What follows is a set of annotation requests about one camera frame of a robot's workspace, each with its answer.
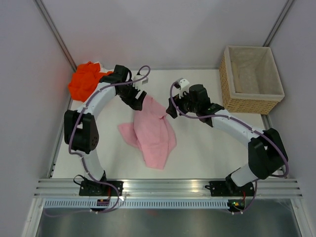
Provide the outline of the pink t-shirt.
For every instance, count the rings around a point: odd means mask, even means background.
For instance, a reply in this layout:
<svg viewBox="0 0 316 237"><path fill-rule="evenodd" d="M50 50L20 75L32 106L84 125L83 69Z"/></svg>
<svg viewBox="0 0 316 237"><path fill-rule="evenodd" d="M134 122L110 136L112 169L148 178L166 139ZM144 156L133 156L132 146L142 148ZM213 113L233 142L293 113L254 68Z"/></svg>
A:
<svg viewBox="0 0 316 237"><path fill-rule="evenodd" d="M176 135L167 119L166 108L147 95L141 111L134 113L133 122L118 125L123 140L138 148L146 167L163 170L176 147Z"/></svg>

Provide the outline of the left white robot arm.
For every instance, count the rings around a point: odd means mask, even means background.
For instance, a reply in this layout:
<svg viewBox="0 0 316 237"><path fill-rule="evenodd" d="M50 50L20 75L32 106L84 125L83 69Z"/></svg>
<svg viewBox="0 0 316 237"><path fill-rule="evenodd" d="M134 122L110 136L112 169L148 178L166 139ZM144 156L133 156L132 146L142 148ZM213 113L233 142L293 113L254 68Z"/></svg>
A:
<svg viewBox="0 0 316 237"><path fill-rule="evenodd" d="M140 71L133 76L129 68L116 65L112 73L100 78L92 94L80 107L64 114L64 140L68 152L79 156L85 178L92 181L90 189L98 196L107 192L108 184L96 151L99 143L96 119L116 96L132 110L141 111L147 95L141 85L148 81L148 76L148 73L142 75Z"/></svg>

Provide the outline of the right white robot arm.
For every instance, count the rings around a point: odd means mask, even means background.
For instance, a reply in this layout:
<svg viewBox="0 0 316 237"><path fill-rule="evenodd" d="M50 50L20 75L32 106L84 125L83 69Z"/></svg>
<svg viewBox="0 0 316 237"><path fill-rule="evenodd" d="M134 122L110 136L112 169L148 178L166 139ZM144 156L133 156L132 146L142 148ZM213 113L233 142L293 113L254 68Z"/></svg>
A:
<svg viewBox="0 0 316 237"><path fill-rule="evenodd" d="M178 116L198 119L229 134L247 148L247 163L225 178L225 188L229 194L237 195L248 183L276 177L275 172L282 166L285 172L281 177L288 175L288 156L277 130L260 130L234 117L223 106L212 103L201 84L190 85L187 80L180 79L171 85L171 89L175 88L179 92L170 95L167 114L174 119Z"/></svg>

